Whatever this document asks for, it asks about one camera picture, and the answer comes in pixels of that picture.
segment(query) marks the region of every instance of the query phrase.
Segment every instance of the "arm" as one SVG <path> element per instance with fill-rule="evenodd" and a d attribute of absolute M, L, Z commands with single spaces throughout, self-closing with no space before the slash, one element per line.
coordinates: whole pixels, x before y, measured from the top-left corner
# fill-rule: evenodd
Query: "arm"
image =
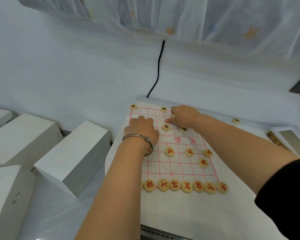
<path fill-rule="evenodd" d="M 159 140 L 153 119 L 131 119 L 124 135 L 141 134 L 153 146 Z M 140 184 L 142 160 L 149 143 L 128 137 L 118 147 L 104 182 L 75 240 L 140 239 Z"/>
<path fill-rule="evenodd" d="M 175 117 L 167 119 L 166 123 L 198 131 L 221 160 L 255 194 L 279 169 L 300 158 L 271 141 L 200 114 L 193 107 L 175 106 L 171 111 Z"/>

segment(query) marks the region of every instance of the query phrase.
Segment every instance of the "white curtain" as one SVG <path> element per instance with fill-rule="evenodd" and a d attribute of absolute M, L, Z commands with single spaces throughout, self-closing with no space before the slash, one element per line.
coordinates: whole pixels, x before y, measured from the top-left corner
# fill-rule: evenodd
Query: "white curtain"
<path fill-rule="evenodd" d="M 65 13 L 64 0 L 44 2 Z M 72 15 L 138 40 L 171 38 L 300 61 L 300 0 L 68 0 L 67 5 Z"/>

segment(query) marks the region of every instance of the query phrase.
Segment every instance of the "white wall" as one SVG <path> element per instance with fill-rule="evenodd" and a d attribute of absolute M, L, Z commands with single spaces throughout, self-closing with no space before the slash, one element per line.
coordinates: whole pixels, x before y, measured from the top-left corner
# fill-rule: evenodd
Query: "white wall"
<path fill-rule="evenodd" d="M 89 120 L 115 136 L 137 95 L 156 80 L 161 43 L 136 44 L 86 21 L 0 0 L 0 108 L 58 121 Z M 154 99 L 271 125 L 300 126 L 296 62 L 236 58 L 167 41 Z"/>

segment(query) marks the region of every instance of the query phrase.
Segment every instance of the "black cable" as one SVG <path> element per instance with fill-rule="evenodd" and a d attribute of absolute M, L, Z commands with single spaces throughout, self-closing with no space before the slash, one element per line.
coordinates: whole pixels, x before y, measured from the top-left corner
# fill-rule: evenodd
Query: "black cable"
<path fill-rule="evenodd" d="M 161 59 L 162 52 L 163 52 L 163 50 L 164 50 L 164 42 L 165 42 L 165 40 L 162 41 L 161 52 L 160 52 L 160 56 L 159 56 L 159 59 L 158 59 L 158 77 L 157 77 L 157 80 L 156 80 L 155 84 L 153 85 L 152 89 L 151 89 L 150 92 L 148 93 L 147 98 L 149 97 L 150 93 L 151 93 L 152 90 L 155 88 L 155 86 L 156 86 L 156 84 L 157 84 L 157 82 L 158 82 L 158 80 L 159 80 L 160 59 Z"/>

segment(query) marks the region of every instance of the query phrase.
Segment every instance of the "silver bangle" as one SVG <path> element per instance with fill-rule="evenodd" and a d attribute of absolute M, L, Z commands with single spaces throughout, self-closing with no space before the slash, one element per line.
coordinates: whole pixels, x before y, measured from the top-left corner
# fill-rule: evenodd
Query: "silver bangle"
<path fill-rule="evenodd" d="M 153 145 L 152 143 L 149 141 L 149 138 L 148 137 L 145 137 L 143 135 L 140 135 L 140 134 L 130 134 L 130 135 L 127 135 L 127 136 L 124 136 L 122 137 L 122 141 L 124 141 L 124 139 L 128 138 L 128 137 L 131 137 L 131 136 L 138 136 L 138 137 L 141 137 L 143 139 L 145 139 L 146 142 L 148 142 L 150 144 L 150 148 L 151 148 L 151 151 L 147 154 L 145 154 L 144 156 L 149 156 L 152 152 L 153 152 Z"/>

